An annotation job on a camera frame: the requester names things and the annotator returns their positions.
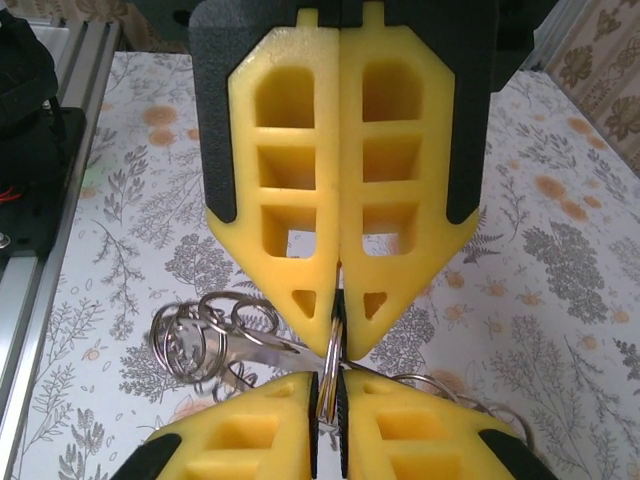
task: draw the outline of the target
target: patterned wallpaper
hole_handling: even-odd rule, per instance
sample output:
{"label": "patterned wallpaper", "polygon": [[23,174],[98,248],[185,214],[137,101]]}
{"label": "patterned wallpaper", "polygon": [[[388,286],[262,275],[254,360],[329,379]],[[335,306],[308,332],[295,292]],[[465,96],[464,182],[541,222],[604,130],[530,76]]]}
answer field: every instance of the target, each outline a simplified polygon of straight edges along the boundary
{"label": "patterned wallpaper", "polygon": [[591,0],[547,72],[640,176],[640,0]]}

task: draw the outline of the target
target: black plastic part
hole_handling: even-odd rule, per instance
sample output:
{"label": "black plastic part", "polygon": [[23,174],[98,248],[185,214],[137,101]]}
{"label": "black plastic part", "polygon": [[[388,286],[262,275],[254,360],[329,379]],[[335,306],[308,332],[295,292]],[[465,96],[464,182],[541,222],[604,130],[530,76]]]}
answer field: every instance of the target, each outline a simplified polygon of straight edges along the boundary
{"label": "black plastic part", "polygon": [[478,435],[515,480],[558,480],[520,439],[493,429]]}
{"label": "black plastic part", "polygon": [[[8,235],[11,243],[0,250],[0,257],[47,255],[56,238],[70,175],[86,128],[84,112],[79,108],[62,108],[66,139],[58,148],[50,147],[49,154],[59,156],[56,162],[64,165],[59,173],[46,183],[23,187],[17,200],[0,204],[0,232]],[[0,154],[3,151],[0,140]],[[4,161],[29,163],[28,158],[10,158]]]}
{"label": "black plastic part", "polygon": [[316,417],[319,394],[318,373],[313,372],[311,377],[311,388],[309,390],[309,453],[311,454],[311,478],[318,477],[318,437],[320,435],[320,425]]}
{"label": "black plastic part", "polygon": [[347,385],[344,381],[344,369],[340,367],[338,372],[337,389],[338,407],[338,433],[340,439],[340,471],[342,478],[347,478],[349,473],[349,398]]}
{"label": "black plastic part", "polygon": [[492,90],[498,92],[534,48],[533,32],[557,0],[499,0],[500,23]]}
{"label": "black plastic part", "polygon": [[162,40],[180,42],[189,50],[188,17],[202,0],[124,1],[136,6]]}
{"label": "black plastic part", "polygon": [[156,480],[181,443],[180,435],[167,433],[139,446],[111,480]]}
{"label": "black plastic part", "polygon": [[300,8],[317,8],[320,26],[339,25],[339,0],[206,0],[191,14],[205,200],[224,223],[237,216],[228,78],[269,31],[295,26]]}
{"label": "black plastic part", "polygon": [[0,10],[0,135],[58,93],[53,57],[27,20]]}

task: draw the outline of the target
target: yellow foam pad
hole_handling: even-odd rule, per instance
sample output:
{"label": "yellow foam pad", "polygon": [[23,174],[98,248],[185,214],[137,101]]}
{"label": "yellow foam pad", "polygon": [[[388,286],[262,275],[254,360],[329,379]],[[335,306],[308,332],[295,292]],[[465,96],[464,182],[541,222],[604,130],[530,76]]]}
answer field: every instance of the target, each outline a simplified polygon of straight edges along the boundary
{"label": "yellow foam pad", "polygon": [[312,374],[271,381],[155,432],[182,443],[157,480],[275,480],[311,477]]}
{"label": "yellow foam pad", "polygon": [[[211,230],[300,338],[324,356],[336,270],[347,356],[364,357],[471,237],[446,218],[455,76],[408,27],[365,2],[359,29],[266,35],[229,78],[237,219]],[[288,258],[290,231],[316,234]],[[388,235],[382,256],[365,235]]]}
{"label": "yellow foam pad", "polygon": [[345,372],[349,480],[513,480],[478,432],[502,422],[371,373]]}

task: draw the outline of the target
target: table surface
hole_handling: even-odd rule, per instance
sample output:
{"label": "table surface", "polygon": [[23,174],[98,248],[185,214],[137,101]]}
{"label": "table surface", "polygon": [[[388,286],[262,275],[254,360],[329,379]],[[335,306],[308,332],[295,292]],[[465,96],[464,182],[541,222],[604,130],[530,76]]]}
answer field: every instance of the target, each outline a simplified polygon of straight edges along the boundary
{"label": "table surface", "polygon": [[[116,55],[15,479],[106,480],[212,404],[143,341],[165,303],[251,288],[203,220],[192,82],[188,56]],[[560,478],[638,480],[640,180],[542,73],[494,96],[486,158],[476,235],[365,363],[508,403]]]}

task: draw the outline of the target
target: red wire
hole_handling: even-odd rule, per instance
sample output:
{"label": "red wire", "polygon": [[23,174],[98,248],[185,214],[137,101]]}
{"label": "red wire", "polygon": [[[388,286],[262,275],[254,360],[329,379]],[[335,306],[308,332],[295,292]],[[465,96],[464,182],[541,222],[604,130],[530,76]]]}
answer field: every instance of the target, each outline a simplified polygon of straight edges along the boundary
{"label": "red wire", "polygon": [[9,195],[11,192],[13,192],[13,186],[9,187],[9,189],[6,190],[4,193],[0,193],[0,198]]}
{"label": "red wire", "polygon": [[13,202],[14,200],[19,199],[21,196],[22,196],[21,193],[16,193],[15,195],[12,195],[10,197],[0,197],[0,203]]}
{"label": "red wire", "polygon": [[13,186],[9,187],[9,189],[5,192],[0,193],[0,204],[13,202],[14,200],[18,200],[22,196],[21,193],[14,193],[13,195],[11,195],[11,192],[13,192]]}

